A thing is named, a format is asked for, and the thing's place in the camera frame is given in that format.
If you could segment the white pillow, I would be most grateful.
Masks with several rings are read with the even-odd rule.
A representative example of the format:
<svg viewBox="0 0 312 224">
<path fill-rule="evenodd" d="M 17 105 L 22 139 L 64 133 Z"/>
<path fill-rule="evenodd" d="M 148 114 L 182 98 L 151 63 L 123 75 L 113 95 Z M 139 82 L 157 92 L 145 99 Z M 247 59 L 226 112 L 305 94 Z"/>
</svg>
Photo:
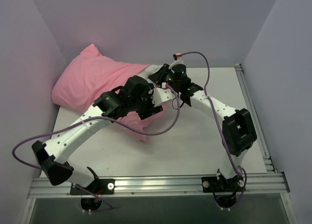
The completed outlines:
<svg viewBox="0 0 312 224">
<path fill-rule="evenodd" d="M 162 65 L 150 65 L 147 68 L 145 68 L 142 72 L 140 72 L 139 74 L 137 74 L 137 76 L 142 77 L 143 79 L 145 79 L 148 83 L 152 83 L 154 84 L 154 82 L 149 79 L 149 76 L 155 74 L 156 72 L 158 72 L 160 69 L 162 68 Z"/>
</svg>

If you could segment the pink floral pillowcase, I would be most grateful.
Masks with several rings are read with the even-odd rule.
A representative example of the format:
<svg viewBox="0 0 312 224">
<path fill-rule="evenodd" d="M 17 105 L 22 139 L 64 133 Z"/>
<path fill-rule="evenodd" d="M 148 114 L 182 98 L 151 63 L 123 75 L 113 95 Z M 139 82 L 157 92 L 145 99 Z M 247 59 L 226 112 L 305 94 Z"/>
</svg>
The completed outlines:
<svg viewBox="0 0 312 224">
<path fill-rule="evenodd" d="M 160 65 L 115 61 L 103 56 L 90 44 L 66 67 L 51 92 L 54 104 L 83 114 L 93 102 L 113 88 L 125 85 L 128 78 L 147 78 L 148 72 L 158 71 Z"/>
</svg>

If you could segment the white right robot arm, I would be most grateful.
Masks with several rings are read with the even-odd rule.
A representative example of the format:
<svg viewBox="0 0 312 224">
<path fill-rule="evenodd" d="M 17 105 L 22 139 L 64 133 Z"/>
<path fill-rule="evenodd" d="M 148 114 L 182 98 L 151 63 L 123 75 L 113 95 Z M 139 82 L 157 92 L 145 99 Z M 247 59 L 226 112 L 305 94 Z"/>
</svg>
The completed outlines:
<svg viewBox="0 0 312 224">
<path fill-rule="evenodd" d="M 159 71 L 148 75 L 155 84 L 169 84 L 180 94 L 182 102 L 198 109 L 216 121 L 226 156 L 217 171 L 217 187 L 228 191 L 234 186 L 234 177 L 241 176 L 242 161 L 247 151 L 257 140 L 250 112 L 242 108 L 237 110 L 205 93 L 204 89 L 193 83 L 187 76 L 186 66 L 176 64 L 170 67 L 164 64 Z"/>
</svg>

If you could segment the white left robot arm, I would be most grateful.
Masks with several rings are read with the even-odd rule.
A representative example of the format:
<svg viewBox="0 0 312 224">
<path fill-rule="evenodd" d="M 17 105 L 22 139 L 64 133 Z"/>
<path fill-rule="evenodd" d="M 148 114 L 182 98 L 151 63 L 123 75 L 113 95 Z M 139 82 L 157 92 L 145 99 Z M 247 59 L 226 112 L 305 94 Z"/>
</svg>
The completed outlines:
<svg viewBox="0 0 312 224">
<path fill-rule="evenodd" d="M 98 190 L 98 177 L 90 168 L 80 168 L 69 157 L 85 141 L 113 120 L 136 112 L 146 119 L 163 110 L 161 104 L 171 96 L 164 87 L 155 87 L 140 76 L 129 78 L 124 86 L 102 93 L 69 130 L 44 143 L 32 145 L 37 162 L 54 186 L 64 182 L 80 185 L 86 194 Z"/>
</svg>

